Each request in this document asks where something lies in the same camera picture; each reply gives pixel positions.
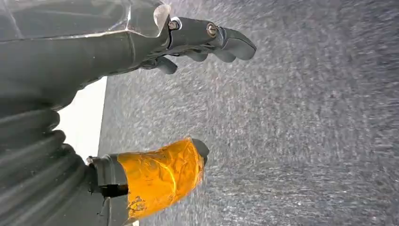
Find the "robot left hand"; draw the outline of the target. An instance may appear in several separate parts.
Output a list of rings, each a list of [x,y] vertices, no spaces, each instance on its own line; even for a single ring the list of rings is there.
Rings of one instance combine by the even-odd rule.
[[[1,1],[1,225],[130,226],[200,182],[209,150],[198,139],[83,161],[56,129],[58,111],[105,76],[173,74],[169,55],[230,63],[256,52],[236,30],[169,13],[159,0]]]

